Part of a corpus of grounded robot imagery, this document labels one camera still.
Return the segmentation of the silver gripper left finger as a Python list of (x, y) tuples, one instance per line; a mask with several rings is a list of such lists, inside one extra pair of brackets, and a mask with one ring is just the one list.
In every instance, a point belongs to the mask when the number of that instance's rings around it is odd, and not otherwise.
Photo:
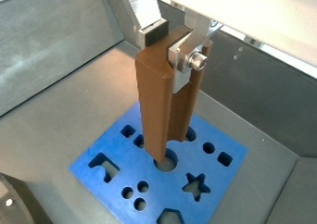
[(141, 48), (169, 34), (169, 21), (161, 16), (158, 0), (128, 0), (137, 20), (137, 39)]

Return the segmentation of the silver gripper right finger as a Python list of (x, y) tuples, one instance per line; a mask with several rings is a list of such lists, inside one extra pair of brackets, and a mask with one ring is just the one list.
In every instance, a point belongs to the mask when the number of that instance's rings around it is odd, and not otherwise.
[(212, 35), (222, 28), (217, 20), (189, 8), (185, 26), (190, 32), (169, 48), (169, 63), (176, 71), (173, 93), (177, 93), (190, 82), (192, 72), (205, 68), (208, 57), (202, 53), (202, 48)]

